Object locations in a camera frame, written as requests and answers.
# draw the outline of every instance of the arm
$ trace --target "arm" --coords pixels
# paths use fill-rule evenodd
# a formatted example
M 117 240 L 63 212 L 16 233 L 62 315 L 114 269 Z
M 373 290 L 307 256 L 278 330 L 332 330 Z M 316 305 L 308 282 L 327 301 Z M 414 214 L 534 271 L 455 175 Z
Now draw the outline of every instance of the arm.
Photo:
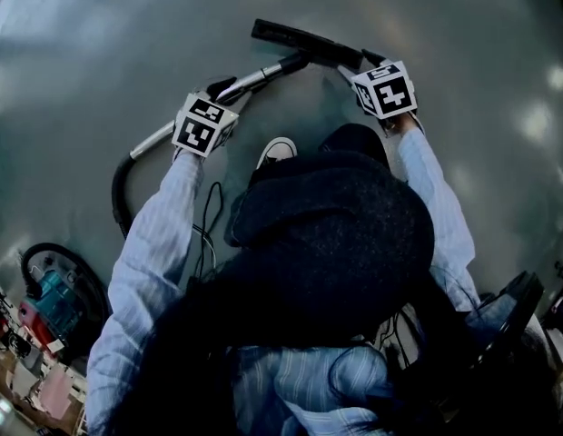
M 403 125 L 401 133 L 399 154 L 409 186 L 427 205 L 435 229 L 431 274 L 456 310 L 471 311 L 479 304 L 467 270 L 475 258 L 475 247 L 459 201 L 445 182 L 437 157 L 422 131 L 414 125 Z
M 177 283 L 189 249 L 200 181 L 198 157 L 179 154 L 159 191 L 134 219 L 108 288 L 113 314 L 88 361 L 85 410 L 90 431 L 102 425 L 123 398 L 143 340 L 181 295 Z

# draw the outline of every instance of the teal object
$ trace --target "teal object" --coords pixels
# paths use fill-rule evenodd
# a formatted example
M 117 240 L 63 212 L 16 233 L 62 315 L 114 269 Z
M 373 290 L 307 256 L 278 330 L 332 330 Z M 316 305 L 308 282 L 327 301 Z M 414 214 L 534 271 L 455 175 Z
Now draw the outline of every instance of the teal object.
M 68 336 L 85 316 L 84 303 L 55 270 L 45 272 L 39 285 L 41 298 L 26 301 L 36 308 L 54 337 L 67 346 Z

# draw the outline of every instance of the light blue striped shirt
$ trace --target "light blue striped shirt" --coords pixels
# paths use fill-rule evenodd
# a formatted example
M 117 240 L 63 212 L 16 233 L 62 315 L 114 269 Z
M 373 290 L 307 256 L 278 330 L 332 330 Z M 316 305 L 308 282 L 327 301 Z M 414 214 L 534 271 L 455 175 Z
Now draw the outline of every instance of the light blue striped shirt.
M 455 193 L 419 129 L 399 146 L 409 186 L 427 205 L 435 229 L 431 272 L 458 311 L 479 304 L 467 265 L 475 257 L 469 229 Z M 201 181 L 196 156 L 179 154 L 161 187 L 134 223 L 114 272 L 108 295 L 113 314 L 88 362 L 88 428 L 99 427 L 129 389 L 143 341 L 154 321 L 177 297 L 193 226 L 193 200 Z M 354 401 L 388 395 L 382 355 L 368 347 L 352 350 L 268 350 L 239 352 L 241 378 L 233 384 L 238 427 L 244 434 L 350 434 L 353 423 L 374 421 L 371 411 L 341 407 L 328 382 L 333 363 L 335 386 Z

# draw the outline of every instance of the sneaker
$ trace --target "sneaker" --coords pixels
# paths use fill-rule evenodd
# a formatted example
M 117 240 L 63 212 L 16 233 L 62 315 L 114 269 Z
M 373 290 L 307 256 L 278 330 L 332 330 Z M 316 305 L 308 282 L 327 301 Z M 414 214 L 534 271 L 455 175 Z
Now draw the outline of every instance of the sneaker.
M 298 149 L 292 139 L 288 139 L 287 137 L 276 137 L 263 149 L 262 157 L 257 163 L 257 169 L 259 170 L 266 164 L 272 164 L 279 162 L 280 160 L 285 160 L 286 158 L 292 158 L 297 154 Z

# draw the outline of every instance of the gray floor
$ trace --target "gray floor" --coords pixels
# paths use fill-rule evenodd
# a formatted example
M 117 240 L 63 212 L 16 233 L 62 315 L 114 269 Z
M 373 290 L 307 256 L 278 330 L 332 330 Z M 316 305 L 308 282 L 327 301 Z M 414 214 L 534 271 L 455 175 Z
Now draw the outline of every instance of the gray floor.
M 32 243 L 66 245 L 108 282 L 123 243 L 115 166 L 195 86 L 287 53 L 250 38 L 256 17 L 402 59 L 473 232 L 478 287 L 496 291 L 524 269 L 560 287 L 559 0 L 0 0 L 0 282 L 14 300 L 24 290 L 15 254 Z M 368 124 L 335 81 L 311 67 L 256 96 L 207 162 L 197 208 L 216 179 L 230 203 L 275 135 L 307 152 L 347 121 Z M 135 209 L 170 155 L 167 145 L 133 173 Z M 223 243 L 217 252 L 232 253 Z

